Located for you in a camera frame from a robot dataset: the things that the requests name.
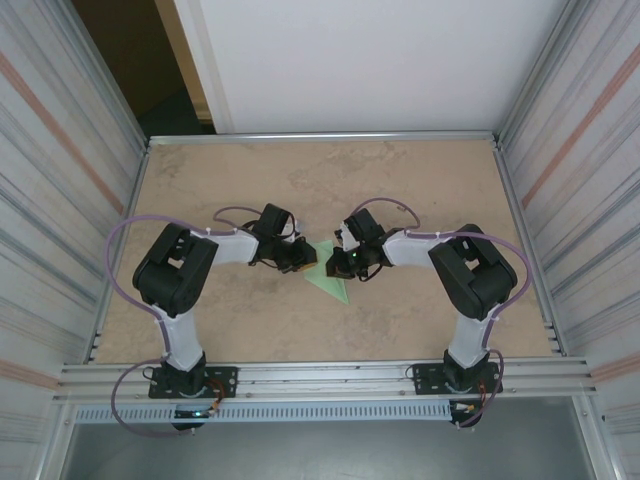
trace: beige work surface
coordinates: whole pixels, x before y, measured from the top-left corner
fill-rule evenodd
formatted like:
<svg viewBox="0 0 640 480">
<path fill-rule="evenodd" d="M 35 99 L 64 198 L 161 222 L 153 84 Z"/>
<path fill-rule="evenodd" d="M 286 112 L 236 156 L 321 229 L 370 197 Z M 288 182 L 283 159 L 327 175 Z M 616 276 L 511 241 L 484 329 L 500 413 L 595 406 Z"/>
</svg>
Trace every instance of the beige work surface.
<svg viewBox="0 0 640 480">
<path fill-rule="evenodd" d="M 515 228 L 490 146 L 485 141 L 338 142 L 155 146 L 136 214 L 164 214 L 202 227 L 226 205 L 291 210 L 310 241 L 333 231 L 360 202 L 389 196 L 411 205 L 423 231 L 476 223 L 516 242 Z M 376 203 L 385 228 L 408 225 L 408 213 Z M 227 212 L 237 222 L 251 215 Z M 118 280 L 130 294 L 136 265 L 161 229 L 130 230 Z M 505 254 L 524 280 L 517 257 Z M 196 306 L 209 361 L 340 361 L 439 358 L 456 311 L 437 275 L 419 267 L 386 268 L 369 283 L 347 282 L 344 305 L 307 282 L 264 265 L 213 268 Z M 533 290 L 496 324 L 490 345 L 507 356 L 550 355 Z M 149 314 L 114 295 L 97 361 L 158 357 L 160 334 Z"/>
</svg>

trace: orange stripe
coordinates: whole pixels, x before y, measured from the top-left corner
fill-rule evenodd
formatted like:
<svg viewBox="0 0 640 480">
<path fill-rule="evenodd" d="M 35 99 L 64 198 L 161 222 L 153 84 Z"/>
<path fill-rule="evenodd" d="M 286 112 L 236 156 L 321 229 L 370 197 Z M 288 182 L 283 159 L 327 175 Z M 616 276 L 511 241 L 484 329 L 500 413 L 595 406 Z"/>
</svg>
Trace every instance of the orange stripe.
<svg viewBox="0 0 640 480">
<path fill-rule="evenodd" d="M 549 162 L 549 165 L 543 170 L 542 175 L 536 180 L 536 183 L 531 187 L 531 190 L 524 196 L 522 199 L 522 205 L 524 208 L 527 208 L 531 203 L 533 197 L 538 193 L 538 190 L 544 185 L 544 183 L 549 179 L 551 174 L 554 172 L 558 165 L 564 160 L 567 154 L 571 151 L 577 141 L 582 137 L 586 129 L 591 125 L 593 120 L 598 116 L 600 112 L 609 104 L 611 99 L 618 93 L 618 90 L 622 88 L 625 82 L 629 79 L 629 77 L 633 74 L 635 69 L 640 65 L 640 44 L 635 48 L 633 53 L 629 55 L 629 58 L 625 60 L 622 66 L 618 69 L 613 78 L 609 81 L 607 86 L 604 88 L 596 102 L 593 104 L 587 115 L 582 119 L 582 121 L 578 124 L 575 130 L 569 135 L 564 142 L 564 144 L 560 147 L 560 150 L 554 155 Z"/>
<path fill-rule="evenodd" d="M 80 168 L 84 171 L 84 173 L 87 174 L 87 176 L 95 184 L 98 190 L 100 190 L 100 192 L 105 196 L 105 198 L 109 201 L 113 208 L 115 208 L 118 213 L 122 214 L 122 212 L 124 211 L 124 206 L 122 205 L 122 203 L 120 203 L 118 197 L 116 197 L 115 193 L 113 193 L 109 189 L 107 184 L 100 178 L 98 172 L 96 172 L 89 164 L 87 159 L 84 158 L 84 155 L 76 146 L 76 144 L 73 143 L 71 137 L 67 135 L 64 129 L 53 117 L 53 115 L 51 115 L 51 113 L 42 104 L 42 102 L 38 100 L 38 97 L 36 97 L 35 93 L 33 93 L 22 76 L 15 68 L 13 68 L 13 65 L 11 65 L 9 59 L 2 52 L 0 52 L 0 71 L 2 71 L 3 75 L 9 81 L 9 83 L 20 94 L 24 101 L 27 102 L 34 113 L 38 115 L 44 126 L 47 127 L 47 130 L 51 132 L 56 140 L 58 140 L 58 143 L 62 145 L 67 153 L 69 153 L 71 158 L 73 158 L 80 166 Z"/>
<path fill-rule="evenodd" d="M 17 363 L 7 362 L 6 360 L 0 360 L 0 377 L 15 380 L 16 382 L 28 383 L 36 387 L 48 388 L 49 390 L 58 388 L 57 378 L 31 370 Z"/>
<path fill-rule="evenodd" d="M 591 376 L 595 382 L 599 383 L 610 382 L 623 375 L 635 372 L 640 372 L 640 353 L 594 368 L 591 371 Z"/>
</svg>

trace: green triangular object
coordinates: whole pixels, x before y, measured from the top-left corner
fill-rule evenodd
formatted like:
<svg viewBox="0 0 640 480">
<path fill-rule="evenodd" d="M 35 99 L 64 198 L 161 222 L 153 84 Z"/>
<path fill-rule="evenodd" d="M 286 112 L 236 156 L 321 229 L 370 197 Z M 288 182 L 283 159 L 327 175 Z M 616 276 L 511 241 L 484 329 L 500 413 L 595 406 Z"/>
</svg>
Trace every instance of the green triangular object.
<svg viewBox="0 0 640 480">
<path fill-rule="evenodd" d="M 331 240 L 325 240 L 320 243 L 311 243 L 311 246 L 316 249 L 318 264 L 309 270 L 305 270 L 304 278 L 329 295 L 336 297 L 342 303 L 349 305 L 349 297 L 347 296 L 347 288 L 344 285 L 344 280 L 341 278 L 327 277 L 327 268 L 325 265 L 333 254 L 333 242 Z"/>
</svg>

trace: ventilation grille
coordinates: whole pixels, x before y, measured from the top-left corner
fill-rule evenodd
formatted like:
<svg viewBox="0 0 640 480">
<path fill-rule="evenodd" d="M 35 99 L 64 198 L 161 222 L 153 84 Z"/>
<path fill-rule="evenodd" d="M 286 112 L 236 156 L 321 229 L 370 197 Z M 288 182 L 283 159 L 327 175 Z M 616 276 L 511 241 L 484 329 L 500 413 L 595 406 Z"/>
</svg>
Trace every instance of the ventilation grille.
<svg viewBox="0 0 640 480">
<path fill-rule="evenodd" d="M 118 409 L 127 423 L 191 423 L 194 419 L 176 419 L 176 409 L 201 410 L 206 406 L 135 405 Z M 411 400 L 385 402 L 287 402 L 227 403 L 211 418 L 197 421 L 238 422 L 319 422 L 354 420 L 451 420 L 447 400 Z M 86 405 L 78 409 L 78 424 L 115 423 L 109 406 Z"/>
</svg>

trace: white panel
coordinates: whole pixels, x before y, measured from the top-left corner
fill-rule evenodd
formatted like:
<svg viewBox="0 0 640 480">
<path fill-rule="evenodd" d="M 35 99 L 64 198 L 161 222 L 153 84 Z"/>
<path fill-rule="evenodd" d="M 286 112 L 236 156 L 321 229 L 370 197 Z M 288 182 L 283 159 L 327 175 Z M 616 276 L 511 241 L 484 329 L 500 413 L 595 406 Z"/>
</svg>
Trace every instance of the white panel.
<svg viewBox="0 0 640 480">
<path fill-rule="evenodd" d="M 221 133 L 493 129 L 564 0 L 176 0 Z"/>
</svg>

